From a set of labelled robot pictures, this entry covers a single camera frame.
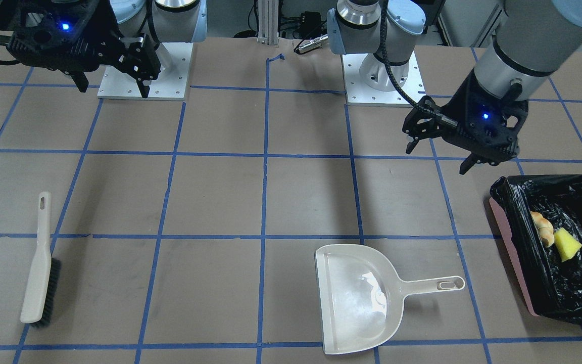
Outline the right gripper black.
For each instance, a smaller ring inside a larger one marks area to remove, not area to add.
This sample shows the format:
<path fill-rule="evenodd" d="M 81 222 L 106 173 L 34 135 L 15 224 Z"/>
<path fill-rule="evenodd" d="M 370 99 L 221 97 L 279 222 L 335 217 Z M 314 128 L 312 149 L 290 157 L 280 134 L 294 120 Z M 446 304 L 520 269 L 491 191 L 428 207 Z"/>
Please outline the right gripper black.
<path fill-rule="evenodd" d="M 86 93 L 86 72 L 111 65 L 137 80 L 143 99 L 160 73 L 154 41 L 125 37 L 109 1 L 20 1 L 6 49 L 21 64 L 67 72 Z"/>

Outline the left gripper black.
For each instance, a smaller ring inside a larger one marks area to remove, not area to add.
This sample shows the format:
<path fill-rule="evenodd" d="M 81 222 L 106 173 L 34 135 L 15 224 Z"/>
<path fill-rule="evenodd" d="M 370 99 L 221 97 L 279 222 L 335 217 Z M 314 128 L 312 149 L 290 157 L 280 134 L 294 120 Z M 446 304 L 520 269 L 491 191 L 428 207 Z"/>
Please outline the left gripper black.
<path fill-rule="evenodd" d="M 406 154 L 412 154 L 421 140 L 442 138 L 470 152 L 460 164 L 460 175 L 476 164 L 514 159 L 528 111 L 528 101 L 518 101 L 522 92 L 522 81 L 513 79 L 507 83 L 506 94 L 495 97 L 470 72 L 446 105 L 439 106 L 424 95 L 404 120 Z"/>

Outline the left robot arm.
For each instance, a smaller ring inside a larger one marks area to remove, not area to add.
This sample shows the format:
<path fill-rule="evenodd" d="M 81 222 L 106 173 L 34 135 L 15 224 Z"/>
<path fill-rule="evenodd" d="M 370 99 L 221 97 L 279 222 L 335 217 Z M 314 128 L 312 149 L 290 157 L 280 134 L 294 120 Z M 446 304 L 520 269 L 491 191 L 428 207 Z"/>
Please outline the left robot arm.
<path fill-rule="evenodd" d="M 528 102 L 582 44 L 582 1 L 478 1 L 445 10 L 443 30 L 453 44 L 487 47 L 443 106 L 408 92 L 417 69 L 413 52 L 427 27 L 428 1 L 339 1 L 326 16 L 330 50 L 346 61 L 362 56 L 355 84 L 411 106 L 402 130 L 411 154 L 423 139 L 442 138 L 476 164 L 496 166 L 519 154 Z"/>

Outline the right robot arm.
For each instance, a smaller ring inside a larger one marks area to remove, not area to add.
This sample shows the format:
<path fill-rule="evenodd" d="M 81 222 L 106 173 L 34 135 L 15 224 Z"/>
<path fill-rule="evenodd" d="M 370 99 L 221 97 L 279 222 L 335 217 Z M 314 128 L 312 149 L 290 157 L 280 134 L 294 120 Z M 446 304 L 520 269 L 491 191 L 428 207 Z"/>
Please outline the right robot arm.
<path fill-rule="evenodd" d="M 205 1 L 21 1 L 5 41 L 23 65 L 58 71 L 80 92 L 104 67 L 100 99 L 184 101 Z"/>

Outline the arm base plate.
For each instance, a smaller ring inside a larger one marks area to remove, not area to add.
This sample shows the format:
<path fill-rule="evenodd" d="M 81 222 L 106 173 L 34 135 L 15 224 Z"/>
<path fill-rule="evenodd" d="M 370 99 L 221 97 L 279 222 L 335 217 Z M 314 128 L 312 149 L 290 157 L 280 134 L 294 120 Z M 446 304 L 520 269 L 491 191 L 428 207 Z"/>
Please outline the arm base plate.
<path fill-rule="evenodd" d="M 192 43 L 161 43 L 157 55 L 162 63 L 159 78 L 150 84 L 147 98 L 141 97 L 136 81 L 108 66 L 97 97 L 125 101 L 185 101 L 191 71 Z"/>
<path fill-rule="evenodd" d="M 392 85 L 385 67 L 373 54 L 342 55 L 344 85 L 349 106 L 410 107 Z M 391 70 L 402 90 L 414 101 L 426 94 L 415 53 Z"/>

